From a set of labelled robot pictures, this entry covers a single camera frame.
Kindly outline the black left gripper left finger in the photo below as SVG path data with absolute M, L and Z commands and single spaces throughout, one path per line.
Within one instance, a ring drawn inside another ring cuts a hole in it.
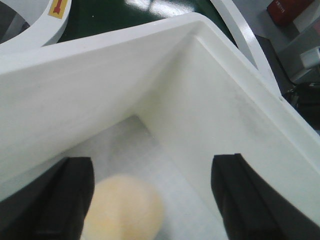
M 90 157 L 65 157 L 0 202 L 2 240 L 79 240 L 94 193 Z

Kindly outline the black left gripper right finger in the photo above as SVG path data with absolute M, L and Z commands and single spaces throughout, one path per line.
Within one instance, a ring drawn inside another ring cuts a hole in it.
M 230 240 L 318 240 L 320 227 L 272 188 L 240 153 L 212 159 L 211 191 Z

